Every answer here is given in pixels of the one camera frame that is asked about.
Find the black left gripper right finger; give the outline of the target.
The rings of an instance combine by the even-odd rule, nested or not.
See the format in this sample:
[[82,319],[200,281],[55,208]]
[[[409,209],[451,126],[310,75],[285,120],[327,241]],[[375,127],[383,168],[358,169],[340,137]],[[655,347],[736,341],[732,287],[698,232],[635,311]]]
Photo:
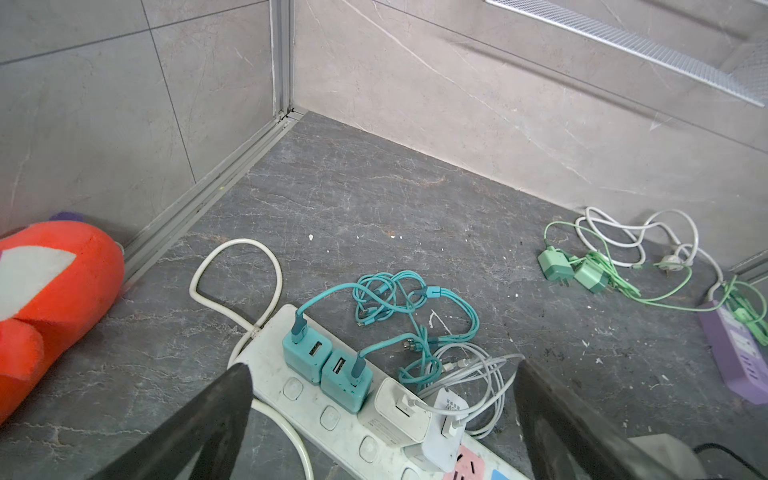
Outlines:
[[519,363],[514,399],[535,479],[675,479],[565,384],[532,360]]

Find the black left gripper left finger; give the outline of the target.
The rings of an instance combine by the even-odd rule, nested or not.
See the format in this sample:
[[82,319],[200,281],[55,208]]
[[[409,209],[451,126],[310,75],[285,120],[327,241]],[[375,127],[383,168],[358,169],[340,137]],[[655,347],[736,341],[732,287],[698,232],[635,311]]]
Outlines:
[[192,479],[228,479],[247,426],[252,377],[237,363],[95,479],[174,479],[191,462]]

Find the white square charger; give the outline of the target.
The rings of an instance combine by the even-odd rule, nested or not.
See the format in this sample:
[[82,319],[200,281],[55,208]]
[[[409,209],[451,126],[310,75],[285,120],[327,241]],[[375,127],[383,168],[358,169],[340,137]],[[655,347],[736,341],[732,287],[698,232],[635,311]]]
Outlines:
[[693,448],[669,434],[653,434],[629,438],[651,458],[681,479],[706,479],[707,473]]

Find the white charger with label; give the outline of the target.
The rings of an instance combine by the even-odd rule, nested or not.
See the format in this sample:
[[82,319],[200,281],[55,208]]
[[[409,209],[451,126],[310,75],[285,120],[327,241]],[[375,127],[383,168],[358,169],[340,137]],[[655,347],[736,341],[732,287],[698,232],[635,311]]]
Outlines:
[[[427,398],[427,404],[438,410],[465,410],[468,403],[457,393],[441,388]],[[462,420],[466,413],[456,416],[432,413],[427,434],[422,443],[404,447],[403,452],[416,466],[425,471],[449,473],[453,470],[464,435]]]

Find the white multicolour power strip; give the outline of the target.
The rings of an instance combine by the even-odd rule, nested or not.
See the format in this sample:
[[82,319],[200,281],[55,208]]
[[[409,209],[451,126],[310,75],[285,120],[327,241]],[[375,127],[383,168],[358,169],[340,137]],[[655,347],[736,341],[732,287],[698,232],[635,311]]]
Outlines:
[[[520,479],[522,473],[464,431],[453,470],[425,471],[412,463],[403,448],[392,448],[360,424],[357,414],[344,410],[292,370],[284,360],[283,339],[291,333],[296,308],[287,304],[252,336],[237,356],[251,372],[254,395],[282,416],[296,431],[332,457],[356,479]],[[355,353],[314,320],[308,328],[323,334],[334,349]],[[369,365],[373,382],[366,399],[385,378]]]

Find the teal charger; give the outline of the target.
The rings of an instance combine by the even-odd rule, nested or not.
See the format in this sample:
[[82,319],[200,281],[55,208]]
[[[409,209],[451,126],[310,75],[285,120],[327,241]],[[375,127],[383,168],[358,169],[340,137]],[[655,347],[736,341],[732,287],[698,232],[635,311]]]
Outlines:
[[352,376],[357,360],[355,353],[334,349],[321,370],[323,393],[351,414],[360,411],[373,382],[373,372],[367,363],[358,377]]
[[313,385],[320,384],[322,368],[332,352],[332,342],[312,328],[297,342],[291,333],[283,339],[285,363]]

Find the purple power strip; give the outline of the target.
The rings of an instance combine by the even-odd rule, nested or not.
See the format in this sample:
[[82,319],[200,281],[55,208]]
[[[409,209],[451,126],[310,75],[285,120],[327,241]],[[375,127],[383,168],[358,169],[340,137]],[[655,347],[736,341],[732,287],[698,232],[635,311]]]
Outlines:
[[697,316],[728,389],[754,405],[765,405],[767,364],[747,326],[726,307]]

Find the beige labelled charger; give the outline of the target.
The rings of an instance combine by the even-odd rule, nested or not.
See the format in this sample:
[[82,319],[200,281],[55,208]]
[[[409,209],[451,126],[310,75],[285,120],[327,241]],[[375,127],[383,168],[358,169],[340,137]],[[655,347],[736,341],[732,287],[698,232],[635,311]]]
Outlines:
[[357,419],[387,446],[402,448],[425,440],[432,412],[405,386],[385,378],[366,399]]

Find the green charger right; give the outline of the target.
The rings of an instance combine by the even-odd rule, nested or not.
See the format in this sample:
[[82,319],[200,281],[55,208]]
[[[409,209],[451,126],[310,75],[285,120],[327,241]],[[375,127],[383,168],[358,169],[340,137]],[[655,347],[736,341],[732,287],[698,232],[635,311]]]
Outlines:
[[592,259],[583,259],[574,269],[574,279],[593,294],[604,291],[609,285],[609,276],[603,266]]

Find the green charger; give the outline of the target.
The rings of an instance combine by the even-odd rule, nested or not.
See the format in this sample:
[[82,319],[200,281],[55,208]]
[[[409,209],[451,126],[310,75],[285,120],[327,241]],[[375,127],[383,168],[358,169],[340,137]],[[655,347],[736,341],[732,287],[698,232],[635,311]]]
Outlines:
[[609,276],[603,266],[592,259],[583,259],[574,269],[574,279],[593,294],[604,291],[609,285]]
[[575,277],[571,256],[553,246],[546,247],[537,261],[548,281],[565,282]]

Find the green charger left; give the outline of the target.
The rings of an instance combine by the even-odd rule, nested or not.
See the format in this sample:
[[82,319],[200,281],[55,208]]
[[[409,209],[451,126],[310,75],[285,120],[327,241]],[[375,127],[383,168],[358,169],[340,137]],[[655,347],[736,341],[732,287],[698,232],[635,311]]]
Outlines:
[[553,246],[546,247],[537,261],[548,281],[565,282],[575,277],[571,256]]

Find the red plush toy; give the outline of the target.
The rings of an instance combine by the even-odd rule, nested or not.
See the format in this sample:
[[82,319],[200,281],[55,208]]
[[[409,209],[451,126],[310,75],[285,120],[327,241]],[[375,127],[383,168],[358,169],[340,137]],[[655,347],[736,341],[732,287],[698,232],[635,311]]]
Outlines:
[[30,224],[1,239],[1,418],[119,296],[118,242],[80,218]]

